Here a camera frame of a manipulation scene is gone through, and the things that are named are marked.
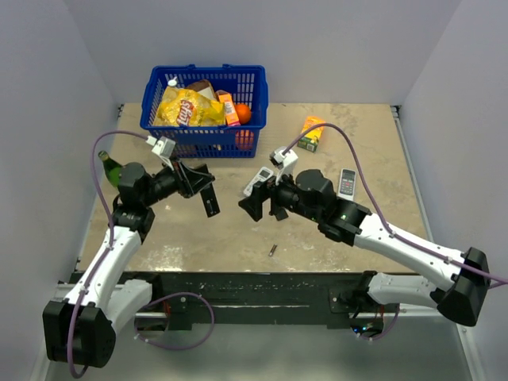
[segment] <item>green bottle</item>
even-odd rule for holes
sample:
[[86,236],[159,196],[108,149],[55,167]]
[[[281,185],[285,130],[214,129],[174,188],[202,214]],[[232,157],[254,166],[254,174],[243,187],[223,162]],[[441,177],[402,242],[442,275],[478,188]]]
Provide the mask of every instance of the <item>green bottle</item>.
[[106,178],[112,186],[118,188],[118,183],[120,182],[121,165],[115,160],[111,159],[110,155],[108,155],[108,152],[106,151],[100,151],[98,153],[98,157],[100,160],[102,160]]

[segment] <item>wooden table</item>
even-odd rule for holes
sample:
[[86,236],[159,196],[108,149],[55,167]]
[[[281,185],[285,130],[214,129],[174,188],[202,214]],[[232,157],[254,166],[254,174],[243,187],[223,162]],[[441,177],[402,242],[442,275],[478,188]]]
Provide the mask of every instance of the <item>wooden table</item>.
[[[142,133],[139,104],[126,104],[119,129]],[[208,219],[200,197],[184,199],[177,194],[154,205],[156,220],[145,243],[132,258],[129,271],[407,271],[375,253],[326,239],[312,221],[290,214],[277,222],[267,215],[254,222],[238,207],[242,190],[262,166],[271,167],[268,155],[287,145],[300,132],[308,115],[319,116],[342,127],[357,150],[368,185],[388,221],[425,237],[420,211],[398,132],[388,105],[277,104],[268,108],[268,124],[261,131],[253,159],[186,160],[191,166],[207,163],[221,213]],[[315,153],[295,148],[299,156],[295,175],[319,168],[338,183],[343,167],[355,168],[341,135],[331,129]],[[160,170],[159,159],[142,140],[118,136],[110,155],[119,163],[142,163],[148,173]],[[102,189],[111,204],[115,189]],[[371,209],[360,179],[355,201]],[[97,203],[90,222],[78,269],[84,270],[96,254],[106,231],[106,215]],[[268,256],[273,244],[278,248]]]

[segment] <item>white wall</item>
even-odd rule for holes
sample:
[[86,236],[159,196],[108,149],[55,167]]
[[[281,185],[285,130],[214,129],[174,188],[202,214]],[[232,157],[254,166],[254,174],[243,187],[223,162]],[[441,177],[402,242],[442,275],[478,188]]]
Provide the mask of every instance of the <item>white wall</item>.
[[28,379],[42,310],[72,270],[114,104],[60,0],[0,5],[0,379]]
[[400,104],[460,0],[64,0],[115,100],[156,65],[262,64],[274,102]]
[[[508,2],[463,0],[402,107],[436,241],[474,245],[508,277]],[[474,329],[488,379],[508,374],[508,289]]]

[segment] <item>blue plastic basket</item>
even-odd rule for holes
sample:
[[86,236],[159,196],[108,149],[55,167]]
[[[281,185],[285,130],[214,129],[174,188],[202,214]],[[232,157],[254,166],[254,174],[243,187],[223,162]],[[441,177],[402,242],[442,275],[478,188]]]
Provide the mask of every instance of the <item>blue plastic basket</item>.
[[[252,117],[247,125],[228,127],[168,127],[152,125],[167,81],[177,77],[178,87],[208,79],[215,90],[224,90],[233,101],[247,104]],[[140,126],[154,137],[175,140],[175,154],[180,157],[253,157],[260,130],[267,123],[268,85],[264,67],[157,66],[146,86]]]

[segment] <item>white remote control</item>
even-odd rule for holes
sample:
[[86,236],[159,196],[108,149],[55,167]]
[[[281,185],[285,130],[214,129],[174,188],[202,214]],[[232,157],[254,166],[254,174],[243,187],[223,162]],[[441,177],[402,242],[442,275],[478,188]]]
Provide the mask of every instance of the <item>white remote control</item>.
[[342,168],[337,196],[352,201],[355,198],[355,182],[356,172],[352,169]]
[[244,194],[248,197],[252,193],[252,187],[258,181],[265,182],[273,176],[273,171],[266,167],[261,167],[261,169],[256,173],[256,175],[252,178],[250,183],[244,189]]

